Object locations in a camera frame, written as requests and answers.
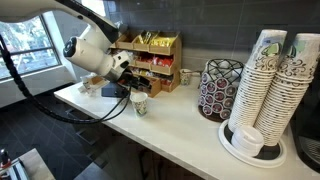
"cabinet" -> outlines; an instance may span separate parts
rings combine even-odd
[[[161,63],[155,63],[155,61],[142,61],[141,58],[134,58],[130,63],[130,67],[139,68],[134,75],[147,77],[154,81],[155,85],[152,86],[151,92],[147,92],[150,97],[154,97],[159,91],[171,92],[180,84],[181,35],[179,32],[148,31],[153,34],[149,43],[139,43],[139,36],[145,33],[147,32],[128,31],[119,37],[111,49],[129,50],[134,53],[135,57],[147,56],[150,59],[150,56],[153,56],[173,60],[170,66],[162,66],[159,65]],[[172,41],[166,45],[154,45],[157,38],[167,38]]]

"black cable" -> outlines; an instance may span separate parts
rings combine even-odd
[[[111,117],[111,118],[108,118],[108,119],[104,119],[106,118],[107,116],[109,116],[115,109],[116,107],[122,102],[122,100],[125,98],[125,97],[122,97],[121,100],[115,105],[115,107],[113,107],[113,109],[111,109],[109,111],[109,113],[107,115],[105,115],[103,118],[100,118],[100,119],[87,119],[87,120],[83,120],[83,119],[74,119],[74,118],[66,118],[66,117],[63,117],[63,116],[60,116],[58,114],[56,114],[55,112],[51,111],[50,109],[48,109],[47,107],[45,107],[44,105],[42,105],[31,93],[30,91],[28,90],[28,88],[26,87],[26,85],[24,84],[23,80],[21,79],[21,76],[19,75],[16,67],[14,66],[14,63],[11,59],[11,54],[10,52],[8,51],[5,43],[4,43],[4,40],[2,38],[2,36],[0,35],[0,50],[1,50],[1,54],[2,54],[2,57],[3,57],[3,60],[6,64],[6,67],[7,69],[9,70],[9,73],[10,75],[12,76],[14,82],[16,83],[16,85],[18,86],[19,90],[22,92],[22,94],[27,98],[28,101],[30,101],[37,109],[39,109],[41,112],[43,112],[44,114],[58,120],[58,121],[62,121],[62,122],[66,122],[66,123],[72,123],[72,124],[94,124],[94,123],[98,123],[98,122],[101,122],[101,121],[107,121],[107,120],[110,120],[114,117],[117,117],[119,114],[121,114],[125,107],[127,106],[128,104],[128,101],[125,105],[125,107],[118,113],[116,114],[115,116]]]

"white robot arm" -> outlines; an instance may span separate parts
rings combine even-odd
[[[119,37],[115,25],[75,0],[1,0],[0,21],[21,22],[47,11],[61,10],[88,23],[80,37],[72,37],[64,56],[72,63],[116,82],[129,64],[130,56],[122,52],[115,57],[106,50]]]

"stacked paper cups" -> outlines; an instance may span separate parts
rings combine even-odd
[[[254,125],[266,146],[275,146],[313,79],[320,55],[320,34],[297,34],[280,64]]]
[[[243,71],[229,129],[253,126],[277,71],[277,63],[287,32],[263,30]]]

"dark floor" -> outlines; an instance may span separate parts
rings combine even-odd
[[[66,116],[65,104],[52,92],[37,96],[49,109]],[[74,179],[91,160],[71,124],[56,121],[25,101],[0,109],[0,148],[11,159],[36,148],[56,179]]]

